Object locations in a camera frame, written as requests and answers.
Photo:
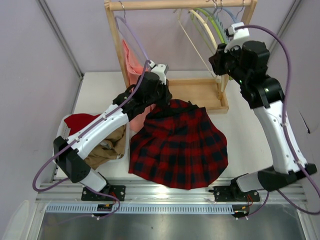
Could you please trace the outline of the white laundry basket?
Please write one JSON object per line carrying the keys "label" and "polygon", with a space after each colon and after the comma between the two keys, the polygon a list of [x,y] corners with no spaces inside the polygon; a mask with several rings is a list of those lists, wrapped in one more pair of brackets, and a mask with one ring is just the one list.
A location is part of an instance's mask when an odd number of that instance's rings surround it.
{"label": "white laundry basket", "polygon": [[[70,129],[67,127],[66,123],[64,122],[64,119],[67,118],[70,115],[66,115],[60,123],[60,126],[58,127],[57,136],[61,136],[62,138],[66,139],[69,137]],[[125,160],[125,158],[129,154],[129,143],[130,143],[130,129],[129,126],[126,124],[126,142],[125,142],[125,151],[123,157],[115,160],[110,160],[107,163],[118,163]]]}

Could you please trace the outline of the red garment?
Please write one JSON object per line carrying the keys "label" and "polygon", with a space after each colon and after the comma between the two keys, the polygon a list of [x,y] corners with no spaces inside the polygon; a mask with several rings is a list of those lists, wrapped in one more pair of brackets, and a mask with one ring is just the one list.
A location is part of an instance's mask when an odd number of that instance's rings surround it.
{"label": "red garment", "polygon": [[63,121],[66,123],[67,127],[69,128],[69,135],[70,136],[80,132],[83,128],[85,128],[88,124],[98,118],[100,115],[91,115],[87,113],[77,113],[71,114]]}

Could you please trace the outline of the green hanger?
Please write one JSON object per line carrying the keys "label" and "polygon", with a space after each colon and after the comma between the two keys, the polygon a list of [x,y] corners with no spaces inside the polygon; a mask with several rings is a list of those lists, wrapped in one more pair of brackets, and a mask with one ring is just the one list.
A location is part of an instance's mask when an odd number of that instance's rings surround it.
{"label": "green hanger", "polygon": [[195,11],[197,14],[201,13],[206,18],[208,18],[208,20],[206,22],[210,21],[211,25],[214,27],[214,29],[215,29],[215,31],[216,31],[216,33],[222,43],[226,44],[228,42],[227,36],[223,30],[221,22],[216,19],[216,17],[214,16],[214,14],[211,11],[209,11],[205,8],[194,8],[193,11]]}

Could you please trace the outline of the blue hanger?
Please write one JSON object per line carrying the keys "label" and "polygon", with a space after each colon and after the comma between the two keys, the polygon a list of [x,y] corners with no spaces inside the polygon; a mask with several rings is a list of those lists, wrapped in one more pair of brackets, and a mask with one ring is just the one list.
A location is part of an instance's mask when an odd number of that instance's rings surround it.
{"label": "blue hanger", "polygon": [[222,10],[225,11],[230,16],[230,18],[232,19],[233,23],[236,24],[236,23],[240,23],[241,22],[241,19],[239,18],[239,15],[240,15],[240,13],[243,12],[244,7],[242,7],[236,14],[234,14],[231,10],[229,10],[228,8],[225,8],[225,7],[223,7]]}

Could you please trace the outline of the cream hanger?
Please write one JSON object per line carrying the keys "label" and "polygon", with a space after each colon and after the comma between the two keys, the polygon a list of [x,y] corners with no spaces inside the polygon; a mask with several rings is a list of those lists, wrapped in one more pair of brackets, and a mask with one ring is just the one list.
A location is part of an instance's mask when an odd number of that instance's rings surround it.
{"label": "cream hanger", "polygon": [[193,9],[173,10],[177,25],[177,36],[174,45],[178,48],[178,53],[186,57],[185,63],[190,67],[195,61],[195,65],[202,67],[218,83],[222,82],[222,77],[216,75],[206,57],[212,56],[221,43],[216,30],[202,13],[196,13]]}

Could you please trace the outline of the teal hanger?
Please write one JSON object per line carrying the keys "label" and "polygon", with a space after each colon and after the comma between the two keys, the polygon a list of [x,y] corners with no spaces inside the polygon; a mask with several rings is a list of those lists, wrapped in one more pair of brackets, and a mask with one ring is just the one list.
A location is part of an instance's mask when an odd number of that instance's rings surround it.
{"label": "teal hanger", "polygon": [[213,28],[215,29],[221,43],[225,43],[225,44],[228,43],[228,37],[225,33],[225,30],[223,29],[223,24],[219,20],[219,18],[217,16],[215,16],[211,11],[209,11],[205,8],[200,8],[198,11],[201,12],[204,16],[211,18],[210,22],[211,22]]}

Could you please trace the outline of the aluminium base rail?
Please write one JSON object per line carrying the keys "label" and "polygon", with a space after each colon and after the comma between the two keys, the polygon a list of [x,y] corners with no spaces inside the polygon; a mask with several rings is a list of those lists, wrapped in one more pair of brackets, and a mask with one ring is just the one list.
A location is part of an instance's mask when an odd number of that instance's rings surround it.
{"label": "aluminium base rail", "polygon": [[229,179],[192,190],[168,188],[140,179],[112,179],[110,197],[95,194],[78,183],[66,181],[38,193],[36,202],[45,204],[49,213],[117,214],[185,214],[232,215],[252,213],[267,200],[269,205],[288,207],[277,192],[265,190],[246,193],[239,199],[227,194]]}

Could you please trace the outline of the red plaid skirt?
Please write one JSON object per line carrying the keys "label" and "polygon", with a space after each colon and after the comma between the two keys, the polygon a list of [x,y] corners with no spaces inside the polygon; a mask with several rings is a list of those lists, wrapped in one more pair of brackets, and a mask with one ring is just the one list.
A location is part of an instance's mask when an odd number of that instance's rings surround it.
{"label": "red plaid skirt", "polygon": [[227,138],[206,108],[180,99],[155,106],[130,140],[128,172],[169,188],[207,187],[228,164]]}

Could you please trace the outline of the wooden clothes rack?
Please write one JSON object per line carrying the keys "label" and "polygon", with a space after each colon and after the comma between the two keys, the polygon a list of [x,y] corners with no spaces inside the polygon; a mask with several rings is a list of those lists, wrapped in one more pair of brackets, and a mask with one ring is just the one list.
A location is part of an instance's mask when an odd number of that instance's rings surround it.
{"label": "wooden clothes rack", "polygon": [[[117,24],[118,16],[114,13],[118,11],[149,11],[149,10],[175,10],[175,9],[195,9],[205,7],[223,7],[223,3],[215,0],[148,0],[148,1],[104,1],[106,16],[113,38],[117,58],[119,61],[122,77],[126,87],[129,86],[128,76],[125,67],[124,51],[119,36]],[[181,100],[189,100],[200,107],[205,107],[211,114],[226,114],[229,110],[228,99],[225,89],[230,80],[230,76],[222,75],[222,82],[218,83],[214,77],[207,78],[177,78],[168,82],[169,90],[173,97]]]}

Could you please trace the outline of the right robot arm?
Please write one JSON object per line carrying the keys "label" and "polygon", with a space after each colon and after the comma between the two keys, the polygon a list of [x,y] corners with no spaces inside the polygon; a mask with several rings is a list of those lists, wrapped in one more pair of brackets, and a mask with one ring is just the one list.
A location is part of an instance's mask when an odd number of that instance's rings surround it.
{"label": "right robot arm", "polygon": [[316,165],[308,163],[300,152],[290,123],[282,121],[285,95],[279,81],[267,75],[269,56],[263,42],[249,40],[237,50],[221,43],[209,58],[216,75],[228,74],[239,84],[271,151],[272,166],[231,181],[232,187],[243,193],[259,189],[273,192],[317,172]]}

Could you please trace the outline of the tan garment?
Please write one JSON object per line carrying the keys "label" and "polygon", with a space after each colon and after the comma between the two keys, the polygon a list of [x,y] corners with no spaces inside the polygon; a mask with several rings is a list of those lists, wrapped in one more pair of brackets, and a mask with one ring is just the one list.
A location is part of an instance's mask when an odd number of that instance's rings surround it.
{"label": "tan garment", "polygon": [[85,162],[94,170],[102,164],[122,158],[126,146],[126,125],[109,134],[85,158]]}

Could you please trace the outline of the pink skirt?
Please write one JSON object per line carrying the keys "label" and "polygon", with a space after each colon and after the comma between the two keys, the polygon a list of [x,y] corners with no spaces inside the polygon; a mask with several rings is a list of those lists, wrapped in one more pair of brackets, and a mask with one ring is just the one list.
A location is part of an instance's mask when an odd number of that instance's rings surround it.
{"label": "pink skirt", "polygon": [[[123,39],[121,43],[122,43],[122,48],[124,53],[124,60],[125,60],[124,65],[125,65],[125,71],[127,73],[128,83],[130,85],[136,84],[140,75],[143,72],[143,66],[140,64],[140,62],[136,58],[136,55],[131,50],[127,42]],[[144,126],[144,121],[147,114],[149,114],[154,107],[155,107],[154,104],[147,107],[143,113],[139,114],[133,120],[131,120],[130,129],[135,133],[139,132]]]}

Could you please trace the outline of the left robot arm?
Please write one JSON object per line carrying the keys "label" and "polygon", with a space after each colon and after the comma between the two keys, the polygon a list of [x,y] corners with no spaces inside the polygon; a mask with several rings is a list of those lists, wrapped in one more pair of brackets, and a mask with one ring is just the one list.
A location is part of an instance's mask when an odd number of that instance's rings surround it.
{"label": "left robot arm", "polygon": [[148,71],[137,82],[120,93],[112,104],[86,127],[64,139],[53,142],[54,160],[72,183],[81,183],[95,192],[107,186],[107,180],[86,162],[85,158],[108,135],[126,125],[153,104],[166,105],[172,98],[166,74]]}

